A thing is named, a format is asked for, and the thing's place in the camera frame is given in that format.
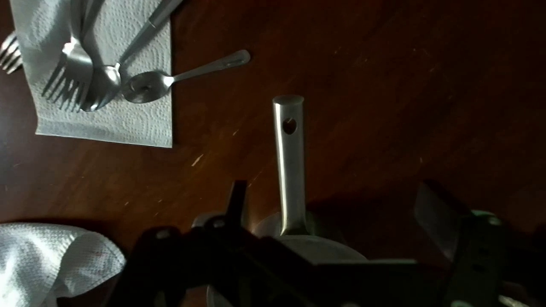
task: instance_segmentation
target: white towel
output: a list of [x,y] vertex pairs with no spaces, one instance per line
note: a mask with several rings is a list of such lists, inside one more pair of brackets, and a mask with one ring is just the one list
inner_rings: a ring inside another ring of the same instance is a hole
[[[84,42],[96,45],[98,59],[103,64],[115,64],[158,3],[103,0]],[[96,113],[66,113],[57,105],[45,103],[40,91],[66,42],[67,0],[9,0],[9,4],[37,113],[35,136],[172,149],[170,95],[149,105],[129,105],[115,100]],[[127,67],[131,76],[148,71],[170,72],[168,23]]]
[[0,306],[55,307],[57,298],[81,296],[115,277],[120,252],[76,228],[0,226]]

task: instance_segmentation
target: white napkin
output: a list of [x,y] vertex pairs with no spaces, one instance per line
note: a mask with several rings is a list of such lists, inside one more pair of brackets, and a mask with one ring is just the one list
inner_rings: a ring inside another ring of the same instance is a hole
[[0,306],[55,307],[57,298],[81,296],[115,277],[120,252],[76,228],[0,226]]
[[[66,42],[67,0],[9,0],[23,71],[37,112],[35,136],[84,139],[172,149],[172,98],[151,105],[112,101],[95,113],[66,113],[40,98],[59,50]],[[127,43],[160,0],[103,0],[84,42],[96,45],[102,64],[115,64]],[[149,42],[127,72],[165,71],[170,74],[170,26]]]

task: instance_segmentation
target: dark wood surface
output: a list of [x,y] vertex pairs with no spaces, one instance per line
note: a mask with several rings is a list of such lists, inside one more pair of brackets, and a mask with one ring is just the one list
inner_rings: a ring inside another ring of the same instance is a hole
[[[11,30],[0,4],[1,35]],[[185,231],[247,180],[274,209],[270,100],[301,95],[308,209],[369,258],[438,253],[410,217],[433,180],[523,231],[546,221],[546,4],[192,0],[173,18],[182,72],[238,49],[252,66],[175,86],[175,149],[33,137],[21,72],[0,74],[0,217],[57,221],[129,250]]]

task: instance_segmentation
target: napkin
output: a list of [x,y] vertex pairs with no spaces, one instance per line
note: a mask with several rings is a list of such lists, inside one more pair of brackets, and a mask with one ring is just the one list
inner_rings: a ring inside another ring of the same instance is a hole
[[[103,0],[84,37],[93,64],[115,64],[160,0]],[[32,93],[35,136],[172,149],[172,98],[149,105],[115,100],[95,113],[66,113],[40,98],[67,38],[67,0],[9,0],[25,78]],[[127,74],[170,74],[170,26],[134,57]]]
[[115,277],[120,252],[76,228],[0,226],[0,306],[55,307],[57,298],[81,296]]

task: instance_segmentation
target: black object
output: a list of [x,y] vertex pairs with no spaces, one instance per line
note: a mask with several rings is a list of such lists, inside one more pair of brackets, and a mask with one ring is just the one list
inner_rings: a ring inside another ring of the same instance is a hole
[[504,282],[535,299],[543,294],[543,250],[494,216],[474,216],[460,205],[451,211],[427,187],[419,188],[416,217],[453,262],[443,281],[416,263],[313,267],[240,226],[243,192],[245,183],[236,182],[226,216],[204,228],[187,234],[172,228],[144,233],[108,306],[178,307],[185,291],[201,286],[211,286],[235,307],[492,307],[499,306]]

